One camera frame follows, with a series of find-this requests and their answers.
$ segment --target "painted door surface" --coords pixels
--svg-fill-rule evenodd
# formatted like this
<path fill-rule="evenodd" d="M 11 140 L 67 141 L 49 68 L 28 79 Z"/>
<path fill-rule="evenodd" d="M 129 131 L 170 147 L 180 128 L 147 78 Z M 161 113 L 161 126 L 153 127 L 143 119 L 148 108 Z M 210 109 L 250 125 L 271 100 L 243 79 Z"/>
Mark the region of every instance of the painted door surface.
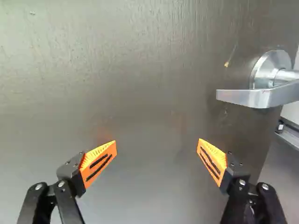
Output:
<path fill-rule="evenodd" d="M 215 99 L 256 57 L 297 50 L 296 0 L 2 0 L 0 222 L 74 154 L 118 155 L 78 200 L 87 224 L 218 223 L 227 198 L 198 138 L 259 176 L 281 108 Z M 53 222 L 59 223 L 58 214 Z"/>

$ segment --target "bolt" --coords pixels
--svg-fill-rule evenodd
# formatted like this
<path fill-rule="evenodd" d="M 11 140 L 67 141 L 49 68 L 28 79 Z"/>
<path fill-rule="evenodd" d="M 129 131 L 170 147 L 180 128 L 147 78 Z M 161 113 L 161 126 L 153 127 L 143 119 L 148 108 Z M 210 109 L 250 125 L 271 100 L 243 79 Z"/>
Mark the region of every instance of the bolt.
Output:
<path fill-rule="evenodd" d="M 59 182 L 58 187 L 62 187 L 64 185 L 64 181 Z"/>
<path fill-rule="evenodd" d="M 269 190 L 269 186 L 267 184 L 265 184 L 265 183 L 262 184 L 262 188 L 264 190 Z"/>
<path fill-rule="evenodd" d="M 242 185 L 242 186 L 245 186 L 246 182 L 242 179 L 239 180 L 239 183 Z"/>
<path fill-rule="evenodd" d="M 38 183 L 38 184 L 36 185 L 36 188 L 35 188 L 35 189 L 36 189 L 36 190 L 39 190 L 40 188 L 42 188 L 42 186 L 43 186 L 43 185 L 42 185 L 41 183 Z"/>

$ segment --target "door lever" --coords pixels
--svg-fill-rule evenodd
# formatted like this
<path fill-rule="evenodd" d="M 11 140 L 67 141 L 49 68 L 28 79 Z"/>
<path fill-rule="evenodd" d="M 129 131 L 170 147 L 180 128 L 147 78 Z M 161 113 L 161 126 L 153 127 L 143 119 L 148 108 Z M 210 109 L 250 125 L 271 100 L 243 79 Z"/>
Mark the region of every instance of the door lever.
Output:
<path fill-rule="evenodd" d="M 263 54 L 251 72 L 250 88 L 216 90 L 216 99 L 252 108 L 269 108 L 299 100 L 299 71 L 284 50 Z"/>

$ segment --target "wall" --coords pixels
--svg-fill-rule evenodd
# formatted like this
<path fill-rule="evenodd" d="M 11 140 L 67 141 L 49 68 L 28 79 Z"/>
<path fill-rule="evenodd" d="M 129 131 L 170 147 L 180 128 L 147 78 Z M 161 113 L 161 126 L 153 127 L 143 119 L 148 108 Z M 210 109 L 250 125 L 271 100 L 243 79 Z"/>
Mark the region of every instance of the wall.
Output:
<path fill-rule="evenodd" d="M 299 51 L 296 55 L 294 69 L 299 70 Z M 299 125 L 299 101 L 284 105 L 281 116 Z"/>

